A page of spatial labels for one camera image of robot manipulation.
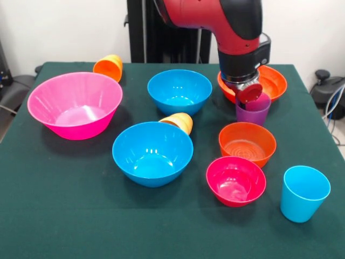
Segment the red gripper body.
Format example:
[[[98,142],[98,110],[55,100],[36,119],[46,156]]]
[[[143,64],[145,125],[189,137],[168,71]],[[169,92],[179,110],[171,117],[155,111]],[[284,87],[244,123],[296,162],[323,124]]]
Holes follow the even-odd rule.
[[[236,99],[241,103],[249,103],[257,100],[262,91],[260,83],[240,84],[237,86]]]

